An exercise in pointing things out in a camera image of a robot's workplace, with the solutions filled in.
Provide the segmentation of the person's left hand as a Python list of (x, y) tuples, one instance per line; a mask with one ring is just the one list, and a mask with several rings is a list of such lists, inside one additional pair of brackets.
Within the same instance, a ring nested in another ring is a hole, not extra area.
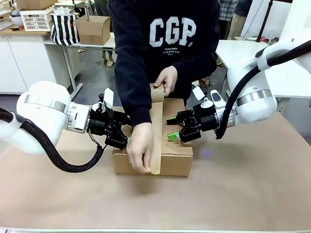
[(174, 91), (177, 75), (177, 70), (174, 66), (163, 69), (155, 81), (154, 87), (158, 88), (163, 85), (164, 97), (168, 97)]

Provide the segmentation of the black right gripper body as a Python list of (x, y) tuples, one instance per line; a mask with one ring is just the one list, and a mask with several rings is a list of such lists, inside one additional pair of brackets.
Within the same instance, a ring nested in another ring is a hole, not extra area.
[(194, 123), (192, 128), (194, 130), (194, 136), (192, 140), (201, 138), (200, 131), (206, 132), (215, 130), (218, 127), (216, 119), (216, 109), (214, 106), (209, 108), (202, 108), (201, 106), (194, 106)]

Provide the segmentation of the person's right hand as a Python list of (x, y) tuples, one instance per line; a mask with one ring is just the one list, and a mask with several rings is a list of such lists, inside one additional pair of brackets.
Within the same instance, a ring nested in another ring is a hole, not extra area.
[(126, 151), (134, 170), (140, 173), (150, 172), (153, 142), (151, 123), (141, 123), (133, 128)]

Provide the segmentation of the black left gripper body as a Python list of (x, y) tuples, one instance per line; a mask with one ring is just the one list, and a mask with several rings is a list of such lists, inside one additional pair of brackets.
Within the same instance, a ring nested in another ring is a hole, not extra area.
[(121, 114), (122, 112), (114, 111), (110, 108), (106, 108), (101, 113), (91, 109), (87, 132), (98, 136), (107, 136), (113, 130), (122, 131)]

